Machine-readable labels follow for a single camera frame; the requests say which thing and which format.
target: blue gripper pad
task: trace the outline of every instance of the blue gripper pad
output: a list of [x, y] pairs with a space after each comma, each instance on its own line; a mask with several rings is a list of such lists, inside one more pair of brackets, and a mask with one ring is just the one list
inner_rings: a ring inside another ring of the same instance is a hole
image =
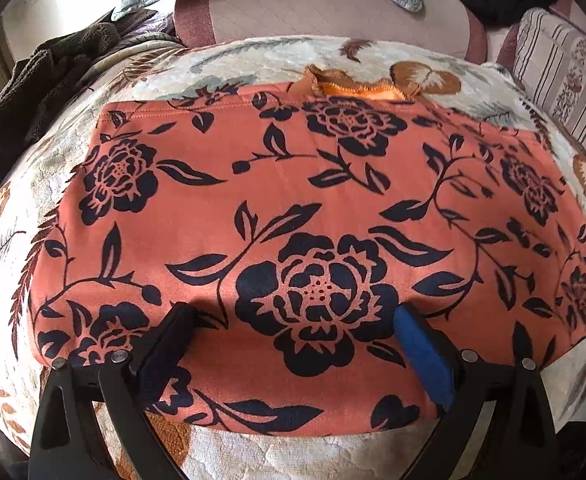
[[413, 316], [398, 306], [393, 316], [395, 337], [430, 400], [448, 410], [455, 397], [454, 374]]

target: striped cushion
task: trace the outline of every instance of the striped cushion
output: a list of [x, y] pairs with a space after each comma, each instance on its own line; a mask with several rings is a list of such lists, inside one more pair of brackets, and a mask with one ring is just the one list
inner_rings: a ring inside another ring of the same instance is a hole
[[513, 75], [586, 149], [586, 35], [546, 10], [529, 10], [519, 26]]

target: beige cushion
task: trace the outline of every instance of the beige cushion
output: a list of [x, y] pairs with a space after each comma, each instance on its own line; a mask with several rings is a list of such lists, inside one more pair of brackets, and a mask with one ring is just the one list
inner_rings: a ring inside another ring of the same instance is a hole
[[177, 0], [186, 46], [289, 34], [401, 41], [481, 63], [486, 34], [458, 0], [424, 0], [410, 13], [391, 0]]
[[522, 17], [513, 75], [586, 149], [586, 35], [543, 9]]

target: orange floral garment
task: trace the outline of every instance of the orange floral garment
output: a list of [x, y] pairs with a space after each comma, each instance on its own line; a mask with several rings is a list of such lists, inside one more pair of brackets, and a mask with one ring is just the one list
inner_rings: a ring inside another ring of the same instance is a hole
[[394, 337], [546, 365], [586, 335], [586, 225], [533, 133], [428, 103], [236, 88], [105, 107], [41, 233], [44, 364], [99, 363], [171, 302], [199, 327], [154, 407], [243, 433], [435, 418]]

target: silver bolt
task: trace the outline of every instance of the silver bolt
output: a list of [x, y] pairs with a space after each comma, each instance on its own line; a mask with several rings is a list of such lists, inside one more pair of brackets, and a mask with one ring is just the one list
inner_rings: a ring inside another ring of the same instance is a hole
[[116, 364], [123, 363], [128, 359], [128, 352], [126, 350], [115, 350], [110, 360]]
[[535, 362], [528, 357], [522, 359], [522, 366], [526, 368], [526, 370], [535, 370]]
[[53, 362], [51, 363], [51, 368], [56, 372], [63, 370], [65, 366], [66, 359], [64, 359], [63, 357], [56, 357], [55, 359], [53, 359]]
[[467, 363], [475, 363], [479, 357], [472, 350], [462, 350], [462, 359]]

